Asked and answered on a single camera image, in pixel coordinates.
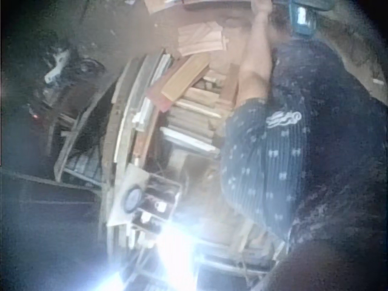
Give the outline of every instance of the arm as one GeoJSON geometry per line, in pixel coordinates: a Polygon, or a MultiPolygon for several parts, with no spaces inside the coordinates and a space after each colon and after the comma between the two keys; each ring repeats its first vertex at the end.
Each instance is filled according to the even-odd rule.
{"type": "Polygon", "coordinates": [[[258,13],[253,21],[250,38],[246,45],[244,59],[239,71],[239,89],[237,106],[251,98],[266,102],[269,81],[272,72],[272,57],[269,42],[269,14],[272,11],[271,0],[256,0],[253,7],[258,13]]]}

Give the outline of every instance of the bright light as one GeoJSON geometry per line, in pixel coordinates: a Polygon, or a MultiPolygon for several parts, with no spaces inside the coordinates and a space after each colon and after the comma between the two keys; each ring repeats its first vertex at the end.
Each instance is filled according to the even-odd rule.
{"type": "Polygon", "coordinates": [[[165,226],[156,243],[172,287],[177,291],[195,291],[193,239],[172,226],[165,226]]]}
{"type": "Polygon", "coordinates": [[[121,280],[120,273],[117,272],[108,280],[103,282],[95,291],[123,291],[124,283],[121,280]]]}

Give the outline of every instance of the clock face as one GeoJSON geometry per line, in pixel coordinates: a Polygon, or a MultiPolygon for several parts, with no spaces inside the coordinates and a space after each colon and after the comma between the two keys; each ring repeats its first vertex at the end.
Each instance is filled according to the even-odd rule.
{"type": "Polygon", "coordinates": [[[128,190],[127,194],[124,195],[123,208],[126,213],[133,212],[143,197],[143,191],[140,187],[135,186],[128,190]]]}

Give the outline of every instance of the man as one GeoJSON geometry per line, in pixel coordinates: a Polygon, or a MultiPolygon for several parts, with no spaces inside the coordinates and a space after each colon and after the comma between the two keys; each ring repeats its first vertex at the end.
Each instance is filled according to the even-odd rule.
{"type": "Polygon", "coordinates": [[[271,0],[253,6],[237,106],[226,122],[222,190],[289,251],[254,289],[379,290],[387,108],[323,42],[293,39],[272,48],[271,0]]]}

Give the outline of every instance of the hand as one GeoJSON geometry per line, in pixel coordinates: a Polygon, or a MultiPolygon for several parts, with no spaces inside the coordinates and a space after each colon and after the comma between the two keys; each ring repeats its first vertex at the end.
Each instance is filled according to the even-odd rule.
{"type": "Polygon", "coordinates": [[[272,12],[272,0],[251,0],[251,7],[254,15],[270,15],[272,12]]]}

